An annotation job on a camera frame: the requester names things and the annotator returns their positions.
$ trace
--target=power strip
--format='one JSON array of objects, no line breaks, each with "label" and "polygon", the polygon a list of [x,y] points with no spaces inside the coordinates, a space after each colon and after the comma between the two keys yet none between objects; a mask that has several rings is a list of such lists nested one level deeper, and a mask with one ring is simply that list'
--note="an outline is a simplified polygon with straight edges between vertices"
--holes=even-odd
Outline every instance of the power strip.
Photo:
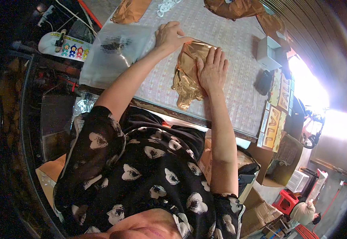
[{"label": "power strip", "polygon": [[42,15],[41,19],[39,20],[37,26],[40,26],[40,27],[42,26],[42,23],[45,22],[45,20],[47,19],[47,16],[48,16],[49,14],[52,14],[52,13],[53,13],[53,9],[54,9],[54,8],[55,8],[55,7],[54,7],[53,5],[50,5],[49,9],[47,9],[47,11],[43,13],[43,15]]}]

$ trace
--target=woman's left arm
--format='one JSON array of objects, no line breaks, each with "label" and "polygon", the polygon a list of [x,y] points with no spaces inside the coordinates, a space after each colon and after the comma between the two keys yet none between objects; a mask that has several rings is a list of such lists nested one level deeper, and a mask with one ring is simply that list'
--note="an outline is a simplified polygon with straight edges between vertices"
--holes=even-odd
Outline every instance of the woman's left arm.
[{"label": "woman's left arm", "polygon": [[106,89],[98,98],[94,106],[108,108],[114,118],[119,121],[136,91],[146,79],[148,73],[166,56],[174,52],[186,42],[192,41],[191,37],[184,36],[179,22],[162,24],[155,32],[155,48],[141,60],[124,71],[116,81]]}]

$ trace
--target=woman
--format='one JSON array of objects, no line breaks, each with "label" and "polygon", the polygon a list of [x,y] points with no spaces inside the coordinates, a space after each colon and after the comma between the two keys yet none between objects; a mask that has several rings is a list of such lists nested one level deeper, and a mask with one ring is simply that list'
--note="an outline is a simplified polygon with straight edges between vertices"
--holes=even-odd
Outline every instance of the woman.
[{"label": "woman", "polygon": [[179,22],[155,35],[155,48],[102,93],[86,119],[75,119],[77,129],[84,126],[55,187],[56,208],[70,234],[85,233],[76,238],[239,238],[245,207],[236,197],[237,149],[223,93],[228,60],[220,48],[209,50],[206,63],[197,60],[212,112],[208,185],[197,166],[204,133],[163,127],[142,109],[125,112],[152,68],[192,40]]}]

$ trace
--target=clear plastic bag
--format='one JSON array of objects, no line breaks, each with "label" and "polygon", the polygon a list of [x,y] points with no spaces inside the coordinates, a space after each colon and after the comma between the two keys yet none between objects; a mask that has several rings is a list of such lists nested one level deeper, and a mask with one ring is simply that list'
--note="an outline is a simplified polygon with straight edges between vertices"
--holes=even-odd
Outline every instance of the clear plastic bag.
[{"label": "clear plastic bag", "polygon": [[98,33],[80,73],[80,84],[106,89],[143,53],[152,28],[107,23]]}]

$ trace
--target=skateboard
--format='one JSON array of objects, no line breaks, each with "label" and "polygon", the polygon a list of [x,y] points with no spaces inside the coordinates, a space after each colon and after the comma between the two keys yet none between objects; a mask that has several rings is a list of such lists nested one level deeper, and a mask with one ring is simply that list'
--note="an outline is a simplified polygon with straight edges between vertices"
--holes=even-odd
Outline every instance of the skateboard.
[{"label": "skateboard", "polygon": [[43,54],[84,62],[91,46],[91,43],[67,36],[64,29],[44,35],[38,43],[38,50]]}]

